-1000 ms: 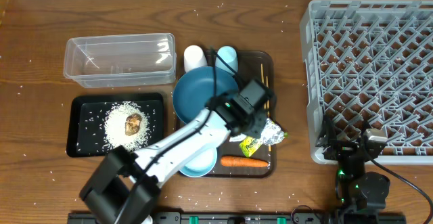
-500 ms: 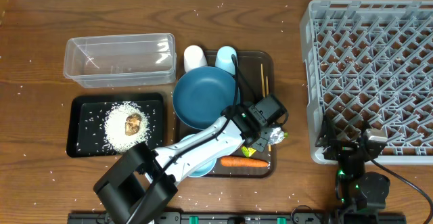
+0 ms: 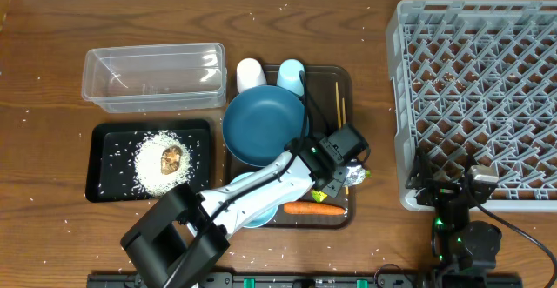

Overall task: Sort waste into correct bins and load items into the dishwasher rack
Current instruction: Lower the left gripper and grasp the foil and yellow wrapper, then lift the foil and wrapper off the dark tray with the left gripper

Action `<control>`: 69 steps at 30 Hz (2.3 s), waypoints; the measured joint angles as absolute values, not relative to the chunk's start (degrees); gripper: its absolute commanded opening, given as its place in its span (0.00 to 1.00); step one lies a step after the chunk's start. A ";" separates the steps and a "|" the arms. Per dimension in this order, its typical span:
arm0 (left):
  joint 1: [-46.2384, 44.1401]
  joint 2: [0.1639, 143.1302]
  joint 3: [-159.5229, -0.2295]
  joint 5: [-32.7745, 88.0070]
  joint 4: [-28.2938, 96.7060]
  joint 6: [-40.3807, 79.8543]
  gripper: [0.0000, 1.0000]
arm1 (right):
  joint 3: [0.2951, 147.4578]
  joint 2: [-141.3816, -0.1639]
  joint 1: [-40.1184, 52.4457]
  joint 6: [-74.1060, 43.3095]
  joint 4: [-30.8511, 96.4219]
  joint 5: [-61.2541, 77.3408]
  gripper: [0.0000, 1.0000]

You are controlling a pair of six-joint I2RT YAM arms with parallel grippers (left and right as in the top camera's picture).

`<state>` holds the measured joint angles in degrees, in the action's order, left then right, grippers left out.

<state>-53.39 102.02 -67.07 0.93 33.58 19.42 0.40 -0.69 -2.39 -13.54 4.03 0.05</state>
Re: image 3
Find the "foil snack wrapper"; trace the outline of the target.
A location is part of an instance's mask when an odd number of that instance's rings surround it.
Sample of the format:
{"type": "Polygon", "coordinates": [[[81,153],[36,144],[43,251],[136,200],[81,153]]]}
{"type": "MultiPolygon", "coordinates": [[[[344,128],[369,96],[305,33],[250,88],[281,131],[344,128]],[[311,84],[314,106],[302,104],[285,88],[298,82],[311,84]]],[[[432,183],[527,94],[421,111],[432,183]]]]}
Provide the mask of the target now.
{"type": "Polygon", "coordinates": [[[322,203],[328,197],[335,198],[340,192],[348,195],[353,186],[361,184],[370,176],[371,172],[366,170],[358,159],[353,159],[340,169],[340,174],[336,175],[329,185],[321,190],[310,190],[310,195],[317,203],[322,203]]]}

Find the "dried brown mushroom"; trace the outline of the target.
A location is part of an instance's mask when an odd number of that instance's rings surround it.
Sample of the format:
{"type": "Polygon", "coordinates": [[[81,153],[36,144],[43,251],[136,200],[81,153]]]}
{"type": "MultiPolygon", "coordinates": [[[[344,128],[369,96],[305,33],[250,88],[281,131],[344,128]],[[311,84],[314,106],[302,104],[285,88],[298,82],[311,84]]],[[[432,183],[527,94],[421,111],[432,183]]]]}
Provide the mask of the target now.
{"type": "Polygon", "coordinates": [[[182,154],[181,148],[176,145],[165,149],[161,156],[161,173],[169,175],[175,172],[180,166],[182,154]]]}

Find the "orange carrot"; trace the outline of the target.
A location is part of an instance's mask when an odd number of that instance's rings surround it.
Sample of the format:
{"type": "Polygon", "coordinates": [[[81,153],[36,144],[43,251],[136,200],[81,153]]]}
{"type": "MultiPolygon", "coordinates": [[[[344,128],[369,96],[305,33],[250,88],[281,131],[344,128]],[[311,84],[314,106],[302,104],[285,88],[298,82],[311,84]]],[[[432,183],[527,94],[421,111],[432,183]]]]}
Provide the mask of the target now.
{"type": "Polygon", "coordinates": [[[284,204],[284,211],[292,215],[325,215],[340,216],[344,215],[346,210],[342,207],[319,204],[304,201],[289,202],[284,204]]]}

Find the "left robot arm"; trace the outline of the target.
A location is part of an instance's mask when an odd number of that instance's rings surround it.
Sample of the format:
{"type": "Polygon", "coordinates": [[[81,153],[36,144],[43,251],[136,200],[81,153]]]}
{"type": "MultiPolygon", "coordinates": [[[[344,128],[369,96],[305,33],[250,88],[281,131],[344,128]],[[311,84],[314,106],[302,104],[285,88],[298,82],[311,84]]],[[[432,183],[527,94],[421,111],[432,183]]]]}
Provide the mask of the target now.
{"type": "Polygon", "coordinates": [[[191,287],[228,250],[232,235],[275,206],[303,197],[316,183],[341,186],[356,157],[316,146],[281,153],[233,184],[165,193],[122,237],[121,246],[148,287],[191,287]]]}

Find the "pile of white rice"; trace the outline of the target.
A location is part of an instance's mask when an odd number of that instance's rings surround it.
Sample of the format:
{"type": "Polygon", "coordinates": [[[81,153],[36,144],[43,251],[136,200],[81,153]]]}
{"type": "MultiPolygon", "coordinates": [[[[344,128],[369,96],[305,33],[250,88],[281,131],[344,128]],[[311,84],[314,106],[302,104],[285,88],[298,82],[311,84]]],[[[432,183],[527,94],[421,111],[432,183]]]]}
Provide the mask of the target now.
{"type": "Polygon", "coordinates": [[[161,197],[180,184],[191,180],[191,150],[173,131],[148,132],[137,145],[133,155],[136,182],[153,197],[161,197]],[[169,175],[161,173],[161,156],[165,149],[176,145],[183,154],[179,168],[169,175]]]}

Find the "dark blue plate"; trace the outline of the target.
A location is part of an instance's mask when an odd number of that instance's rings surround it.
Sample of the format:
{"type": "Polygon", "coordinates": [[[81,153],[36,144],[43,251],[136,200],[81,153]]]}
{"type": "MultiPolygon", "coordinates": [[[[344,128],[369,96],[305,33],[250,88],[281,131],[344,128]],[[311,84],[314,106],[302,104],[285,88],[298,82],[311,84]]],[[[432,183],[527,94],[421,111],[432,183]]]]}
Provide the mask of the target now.
{"type": "Polygon", "coordinates": [[[225,111],[223,139],[239,161],[265,167],[293,139],[307,135],[305,106],[290,91],[262,85],[239,93],[225,111]]]}

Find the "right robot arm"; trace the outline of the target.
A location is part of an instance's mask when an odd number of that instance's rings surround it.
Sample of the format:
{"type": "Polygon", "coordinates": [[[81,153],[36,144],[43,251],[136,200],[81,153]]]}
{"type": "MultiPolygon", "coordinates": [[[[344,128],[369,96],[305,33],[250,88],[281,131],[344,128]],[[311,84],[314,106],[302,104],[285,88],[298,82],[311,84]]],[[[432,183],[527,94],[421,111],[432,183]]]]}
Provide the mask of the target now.
{"type": "Polygon", "coordinates": [[[426,153],[417,149],[407,182],[417,191],[419,205],[434,208],[431,247],[440,264],[415,279],[416,287],[486,287],[487,272],[496,266],[501,230],[470,218],[470,210],[492,195],[499,177],[496,171],[473,158],[464,174],[452,182],[433,177],[426,153]]]}

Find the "light blue bowl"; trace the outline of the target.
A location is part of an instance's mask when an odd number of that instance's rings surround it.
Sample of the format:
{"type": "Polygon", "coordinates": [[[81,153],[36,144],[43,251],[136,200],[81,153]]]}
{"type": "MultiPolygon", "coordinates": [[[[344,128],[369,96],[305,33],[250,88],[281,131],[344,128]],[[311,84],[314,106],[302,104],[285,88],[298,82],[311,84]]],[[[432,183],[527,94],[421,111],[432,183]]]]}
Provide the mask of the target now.
{"type": "MultiPolygon", "coordinates": [[[[234,184],[234,183],[238,182],[239,180],[244,179],[245,177],[249,177],[251,174],[252,174],[251,172],[242,173],[242,174],[236,176],[230,182],[230,184],[234,184]]],[[[264,226],[265,224],[269,223],[274,218],[278,209],[279,208],[277,206],[269,209],[268,211],[264,212],[260,216],[254,218],[252,221],[247,223],[245,225],[245,228],[255,229],[255,228],[259,228],[259,227],[264,226]]]]}

